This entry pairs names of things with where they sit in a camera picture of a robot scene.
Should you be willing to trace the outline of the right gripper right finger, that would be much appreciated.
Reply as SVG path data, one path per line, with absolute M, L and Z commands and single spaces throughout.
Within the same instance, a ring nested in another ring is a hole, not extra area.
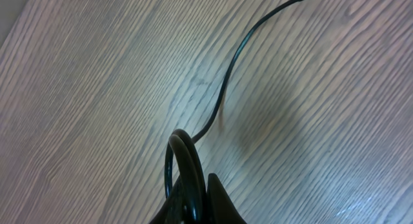
M 246 224 L 232 200 L 214 173 L 208 175 L 207 203 L 210 222 L 213 224 Z

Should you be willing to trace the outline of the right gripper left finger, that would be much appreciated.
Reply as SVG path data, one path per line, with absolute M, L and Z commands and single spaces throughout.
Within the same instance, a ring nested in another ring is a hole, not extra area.
M 172 191 L 159 212 L 149 224 L 181 224 L 183 223 L 184 195 L 181 178 L 177 178 Z

